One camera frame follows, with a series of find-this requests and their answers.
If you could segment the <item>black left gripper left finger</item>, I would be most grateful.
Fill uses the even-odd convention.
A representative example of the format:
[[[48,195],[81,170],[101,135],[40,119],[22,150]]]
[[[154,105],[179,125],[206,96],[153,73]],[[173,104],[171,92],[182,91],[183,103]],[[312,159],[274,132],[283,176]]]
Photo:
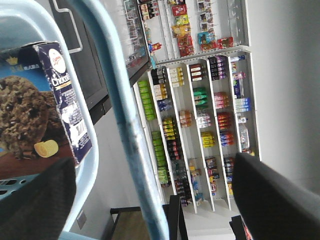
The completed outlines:
[[[74,161],[64,157],[0,202],[2,240],[57,240],[76,195]]]

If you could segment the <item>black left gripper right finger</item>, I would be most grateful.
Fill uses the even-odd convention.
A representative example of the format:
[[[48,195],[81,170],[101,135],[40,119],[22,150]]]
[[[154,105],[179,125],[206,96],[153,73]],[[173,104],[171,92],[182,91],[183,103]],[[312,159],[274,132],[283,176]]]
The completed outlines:
[[[318,240],[320,196],[256,156],[238,152],[232,171],[235,203],[255,240]]]

